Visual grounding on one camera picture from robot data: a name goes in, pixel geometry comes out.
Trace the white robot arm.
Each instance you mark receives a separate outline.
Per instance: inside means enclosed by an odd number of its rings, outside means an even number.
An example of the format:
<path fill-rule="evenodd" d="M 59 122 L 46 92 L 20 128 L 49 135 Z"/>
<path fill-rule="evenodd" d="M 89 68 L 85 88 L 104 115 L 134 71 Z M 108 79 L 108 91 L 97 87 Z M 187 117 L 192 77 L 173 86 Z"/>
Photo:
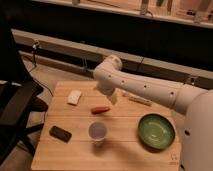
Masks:
<path fill-rule="evenodd" d="M 115 55 L 93 71 L 97 89 L 110 98 L 116 88 L 151 100 L 186 116 L 179 171 L 213 171 L 213 89 L 121 71 Z"/>

